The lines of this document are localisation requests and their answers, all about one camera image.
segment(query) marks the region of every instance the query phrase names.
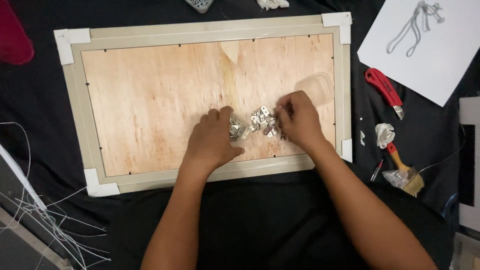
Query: beige frame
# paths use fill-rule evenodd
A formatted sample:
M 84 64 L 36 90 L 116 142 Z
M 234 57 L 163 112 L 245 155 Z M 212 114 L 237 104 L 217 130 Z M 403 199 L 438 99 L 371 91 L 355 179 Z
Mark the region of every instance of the beige frame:
M 116 183 L 120 193 L 173 186 L 178 172 L 178 169 L 175 169 L 105 176 L 81 51 L 316 34 L 333 34 L 336 151 L 340 156 L 344 156 L 342 141 L 351 139 L 350 44 L 340 44 L 340 28 L 339 26 L 323 27 L 322 16 L 312 15 L 90 29 L 90 43 L 71 44 L 74 63 L 63 66 L 84 168 L 95 168 L 98 183 L 100 185 Z M 238 161 L 215 170 L 208 181 L 312 168 L 313 162 L 306 154 Z

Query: wood grain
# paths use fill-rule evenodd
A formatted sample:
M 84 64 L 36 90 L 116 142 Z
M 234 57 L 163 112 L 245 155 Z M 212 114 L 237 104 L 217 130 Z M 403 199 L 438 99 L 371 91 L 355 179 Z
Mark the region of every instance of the wood grain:
M 324 72 L 333 82 L 332 34 L 239 41 L 237 63 L 220 42 L 82 51 L 107 176 L 176 169 L 193 126 L 211 108 L 251 112 Z M 318 108 L 335 145 L 334 102 Z M 234 161 L 300 154 L 278 136 L 253 133 Z

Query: paintbrush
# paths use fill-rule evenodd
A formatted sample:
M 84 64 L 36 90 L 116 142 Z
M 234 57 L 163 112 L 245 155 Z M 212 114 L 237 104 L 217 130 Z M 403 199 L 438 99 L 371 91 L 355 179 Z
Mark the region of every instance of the paintbrush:
M 393 159 L 393 162 L 398 167 L 400 171 L 407 172 L 408 184 L 406 184 L 402 189 L 412 196 L 417 196 L 417 193 L 424 187 L 423 179 L 414 167 L 409 167 L 403 164 L 398 151 L 393 143 L 387 144 L 386 147 L 388 153 Z

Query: white tissue paper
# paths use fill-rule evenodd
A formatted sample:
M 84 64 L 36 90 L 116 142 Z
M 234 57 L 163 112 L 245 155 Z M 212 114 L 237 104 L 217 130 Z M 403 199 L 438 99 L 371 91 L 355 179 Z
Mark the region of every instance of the white tissue paper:
M 395 132 L 392 131 L 393 127 L 390 124 L 382 123 L 378 124 L 375 127 L 375 132 L 377 133 L 377 146 L 381 149 L 385 149 L 388 143 L 393 141 L 395 137 Z
M 257 0 L 257 3 L 264 9 L 276 9 L 277 7 L 287 8 L 289 6 L 286 0 Z
M 360 143 L 361 145 L 365 146 L 365 143 L 363 142 L 363 138 L 365 138 L 365 134 L 363 134 L 363 131 L 360 130 Z

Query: right hand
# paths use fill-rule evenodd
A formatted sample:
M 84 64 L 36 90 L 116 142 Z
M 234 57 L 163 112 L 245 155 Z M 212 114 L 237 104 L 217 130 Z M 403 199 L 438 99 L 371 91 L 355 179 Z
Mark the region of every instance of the right hand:
M 274 111 L 280 118 L 282 132 L 303 151 L 309 153 L 326 141 L 317 109 L 305 92 L 283 96 L 276 105 Z

